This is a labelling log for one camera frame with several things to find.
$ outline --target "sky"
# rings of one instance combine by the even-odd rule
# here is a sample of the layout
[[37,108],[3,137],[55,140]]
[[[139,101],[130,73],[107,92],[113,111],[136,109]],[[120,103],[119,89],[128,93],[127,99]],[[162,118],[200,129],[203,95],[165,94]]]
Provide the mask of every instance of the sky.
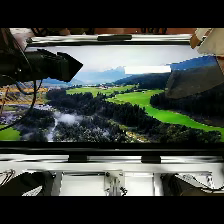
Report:
[[190,45],[58,46],[42,49],[52,53],[64,52],[76,58],[84,64],[79,73],[102,72],[120,66],[164,66],[201,56]]

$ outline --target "screen bezel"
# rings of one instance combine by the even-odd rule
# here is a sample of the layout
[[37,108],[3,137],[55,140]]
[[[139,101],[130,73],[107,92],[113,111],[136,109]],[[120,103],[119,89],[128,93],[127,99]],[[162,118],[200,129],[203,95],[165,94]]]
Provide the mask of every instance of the screen bezel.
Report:
[[[102,41],[98,37],[111,36]],[[76,35],[65,37],[30,38],[26,50],[32,47],[49,46],[94,46],[94,45],[189,45],[191,35],[127,35],[127,40],[113,40],[118,35]],[[20,142],[2,141],[2,153],[9,154],[77,154],[77,155],[157,155],[201,156],[223,155],[224,143],[217,144],[161,144],[161,143],[71,143],[71,142]]]

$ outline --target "black border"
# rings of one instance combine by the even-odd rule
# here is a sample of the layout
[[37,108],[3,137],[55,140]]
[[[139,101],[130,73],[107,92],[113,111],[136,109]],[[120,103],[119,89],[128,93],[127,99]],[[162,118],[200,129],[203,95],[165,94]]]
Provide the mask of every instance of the black border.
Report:
[[[189,45],[189,41],[80,41],[29,43],[29,47],[85,46],[85,45]],[[217,144],[161,144],[161,143],[76,143],[0,141],[1,153],[88,155],[88,156],[217,156],[224,155],[224,143]]]

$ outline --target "landscape image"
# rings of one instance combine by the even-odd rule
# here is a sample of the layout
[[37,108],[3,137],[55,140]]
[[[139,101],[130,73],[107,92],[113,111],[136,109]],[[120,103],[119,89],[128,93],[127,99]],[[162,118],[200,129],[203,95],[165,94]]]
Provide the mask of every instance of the landscape image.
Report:
[[[86,54],[87,47],[80,51],[61,47],[61,51],[81,61],[83,68],[70,83],[44,80],[42,85],[48,89],[43,95],[44,103],[35,105],[30,115],[14,127],[1,131],[0,140],[224,142],[223,84],[180,99],[165,96],[172,72],[178,70],[187,75],[195,68],[216,67],[214,57],[188,50],[181,54],[178,49],[168,57],[161,53],[161,48],[138,46],[145,48],[143,54],[137,47],[128,47],[111,46],[105,50],[105,46],[100,46],[94,54]],[[0,127],[7,125],[7,116],[22,107],[8,105],[0,117]]]

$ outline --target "television screen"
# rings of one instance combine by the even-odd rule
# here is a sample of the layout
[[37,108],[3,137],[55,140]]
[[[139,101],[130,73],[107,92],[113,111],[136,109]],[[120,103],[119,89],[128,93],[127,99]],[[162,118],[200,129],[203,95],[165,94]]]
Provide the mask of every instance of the television screen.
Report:
[[[1,131],[0,140],[124,144],[224,141],[222,84],[175,99],[165,94],[174,72],[185,78],[205,71],[213,76],[219,69],[215,57],[199,55],[189,45],[41,48],[65,52],[84,65],[69,83],[43,80],[47,91],[37,96],[33,111]],[[27,105],[12,101],[5,107],[1,126]]]

